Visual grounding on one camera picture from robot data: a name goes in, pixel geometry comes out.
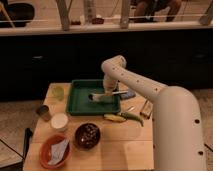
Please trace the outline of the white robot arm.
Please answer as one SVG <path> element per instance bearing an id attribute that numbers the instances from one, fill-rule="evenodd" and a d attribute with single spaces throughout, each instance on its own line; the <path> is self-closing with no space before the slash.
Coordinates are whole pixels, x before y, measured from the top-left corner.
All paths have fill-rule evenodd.
<path id="1" fill-rule="evenodd" d="M 200 107 L 189 90 L 128 71 L 121 55 L 101 69 L 106 92 L 121 82 L 153 104 L 154 171 L 207 171 Z"/>

